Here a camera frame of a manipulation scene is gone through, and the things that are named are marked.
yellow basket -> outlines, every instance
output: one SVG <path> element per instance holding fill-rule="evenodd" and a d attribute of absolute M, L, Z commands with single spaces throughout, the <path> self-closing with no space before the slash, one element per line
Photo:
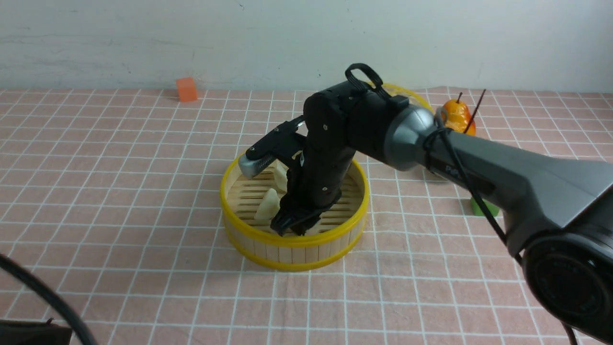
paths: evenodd
<path fill-rule="evenodd" d="M 343 181 L 343 198 L 322 214 L 316 225 L 319 228 L 313 228 L 317 230 L 314 235 L 288 233 L 281 237 L 270 229 L 270 221 L 253 219 L 264 194 L 273 186 L 272 165 L 248 180 L 238 167 L 238 158 L 221 181 L 219 194 L 227 236 L 249 260 L 282 271 L 306 271 L 340 259 L 362 236 L 370 192 L 357 161 L 352 162 Z"/>

orange cube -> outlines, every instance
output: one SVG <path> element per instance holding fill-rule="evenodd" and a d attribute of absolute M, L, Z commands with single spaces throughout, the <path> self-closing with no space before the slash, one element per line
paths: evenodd
<path fill-rule="evenodd" d="M 177 91 L 179 92 L 179 101 L 181 102 L 198 100 L 196 82 L 192 77 L 177 79 Z"/>

black cable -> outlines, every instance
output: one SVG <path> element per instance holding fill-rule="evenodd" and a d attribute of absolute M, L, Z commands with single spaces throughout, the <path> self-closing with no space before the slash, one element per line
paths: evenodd
<path fill-rule="evenodd" d="M 487 221 L 490 223 L 490 225 L 494 229 L 494 232 L 496 233 L 496 235 L 498 235 L 498 238 L 500 238 L 500 241 L 502 241 L 502 243 L 504 243 L 506 246 L 506 234 L 504 233 L 504 231 L 502 230 L 502 228 L 496 221 L 496 218 L 494 218 L 494 216 L 490 212 L 489 208 L 487 208 L 487 206 L 485 205 L 485 202 L 481 198 L 481 195 L 475 189 L 468 174 L 464 170 L 464 166 L 462 165 L 460 157 L 458 157 L 457 152 L 455 151 L 455 148 L 453 147 L 453 145 L 451 144 L 451 141 L 449 140 L 450 131 L 443 130 L 444 125 L 443 125 L 443 119 L 441 116 L 442 111 L 446 111 L 446 110 L 444 110 L 443 108 L 438 108 L 436 110 L 436 114 L 434 116 L 434 120 L 436 123 L 436 130 L 433 132 L 434 133 L 433 135 L 439 136 L 441 138 L 443 144 L 445 145 L 445 148 L 447 149 L 447 152 L 449 152 L 449 155 L 451 156 L 451 160 L 453 164 L 455 165 L 458 173 L 460 174 L 460 177 L 462 178 L 462 180 L 464 181 L 464 184 L 466 185 L 466 189 L 468 189 L 468 191 L 470 192 L 476 204 L 479 206 L 479 209 L 485 215 L 485 218 L 487 219 Z M 429 143 L 427 146 L 424 143 L 424 149 L 427 149 L 426 156 L 430 156 L 431 148 L 432 148 L 432 143 Z M 522 264 L 521 255 L 517 254 L 513 257 L 513 259 L 515 259 L 515 261 L 521 266 Z M 573 329 L 564 323 L 562 323 L 562 327 L 564 328 L 564 331 L 566 331 L 566 334 L 568 335 L 568 340 L 571 343 L 571 345 L 577 345 L 577 338 L 573 332 Z"/>
<path fill-rule="evenodd" d="M 83 320 L 81 320 L 81 317 L 60 296 L 53 292 L 49 286 L 3 254 L 0 254 L 0 268 L 24 283 L 25 286 L 29 287 L 55 309 L 75 332 L 81 344 L 97 345 L 94 336 Z"/>

